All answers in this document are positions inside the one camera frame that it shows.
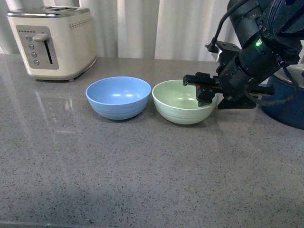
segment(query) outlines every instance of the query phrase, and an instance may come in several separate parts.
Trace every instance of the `pot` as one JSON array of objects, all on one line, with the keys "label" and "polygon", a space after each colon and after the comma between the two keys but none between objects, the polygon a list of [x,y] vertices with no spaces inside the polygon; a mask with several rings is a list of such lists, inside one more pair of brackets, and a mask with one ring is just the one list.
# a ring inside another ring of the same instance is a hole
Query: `pot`
[{"label": "pot", "polygon": [[[293,78],[299,83],[298,94],[289,102],[274,106],[262,106],[263,111],[270,117],[289,126],[304,129],[304,64],[287,67]],[[264,101],[282,100],[292,96],[295,88],[285,76],[283,69],[269,77],[267,86],[273,86],[275,94],[263,96]]]}]

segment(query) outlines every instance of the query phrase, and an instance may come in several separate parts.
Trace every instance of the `toaster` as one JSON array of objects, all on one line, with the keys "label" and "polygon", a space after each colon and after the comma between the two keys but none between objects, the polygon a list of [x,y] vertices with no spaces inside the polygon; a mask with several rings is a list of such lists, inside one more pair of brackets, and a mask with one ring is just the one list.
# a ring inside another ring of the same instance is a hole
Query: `toaster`
[{"label": "toaster", "polygon": [[7,13],[27,73],[70,80],[96,61],[91,12],[85,7],[39,7]]}]

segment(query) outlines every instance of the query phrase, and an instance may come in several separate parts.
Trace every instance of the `white curtain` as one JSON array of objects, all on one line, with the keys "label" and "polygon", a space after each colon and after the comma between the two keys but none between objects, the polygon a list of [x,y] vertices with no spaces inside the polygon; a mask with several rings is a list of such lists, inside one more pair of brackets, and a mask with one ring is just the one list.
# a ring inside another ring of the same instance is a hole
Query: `white curtain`
[{"label": "white curtain", "polygon": [[[100,57],[213,61],[204,47],[229,0],[0,0],[0,52],[18,53],[8,10],[81,6],[91,10]],[[219,40],[239,45],[227,19]]]}]

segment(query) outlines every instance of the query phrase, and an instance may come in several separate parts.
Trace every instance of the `bowl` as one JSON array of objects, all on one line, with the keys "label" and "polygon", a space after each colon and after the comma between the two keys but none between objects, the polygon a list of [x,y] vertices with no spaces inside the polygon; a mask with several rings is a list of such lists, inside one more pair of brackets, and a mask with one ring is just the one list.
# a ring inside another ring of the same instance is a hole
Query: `bowl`
[{"label": "bowl", "polygon": [[[298,94],[289,102],[274,106],[262,106],[262,110],[281,123],[304,129],[304,64],[291,65],[287,69],[299,83]],[[269,77],[267,86],[273,86],[275,94],[263,96],[263,101],[283,100],[295,93],[295,88],[283,69],[278,70]]]},{"label": "bowl", "polygon": [[138,115],[146,107],[151,86],[138,78],[118,76],[92,83],[85,95],[92,108],[111,120],[125,120]]},{"label": "bowl", "polygon": [[206,119],[218,102],[218,95],[215,95],[211,104],[199,107],[195,87],[184,86],[183,80],[157,84],[152,96],[157,111],[176,124],[195,124]]}]

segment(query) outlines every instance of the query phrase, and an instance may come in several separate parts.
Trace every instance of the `toaster control panel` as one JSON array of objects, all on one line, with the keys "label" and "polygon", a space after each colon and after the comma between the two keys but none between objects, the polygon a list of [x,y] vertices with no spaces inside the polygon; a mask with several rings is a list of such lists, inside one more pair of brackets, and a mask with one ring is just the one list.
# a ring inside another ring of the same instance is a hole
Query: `toaster control panel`
[{"label": "toaster control panel", "polygon": [[59,69],[52,36],[47,26],[17,25],[16,29],[31,68]]}]

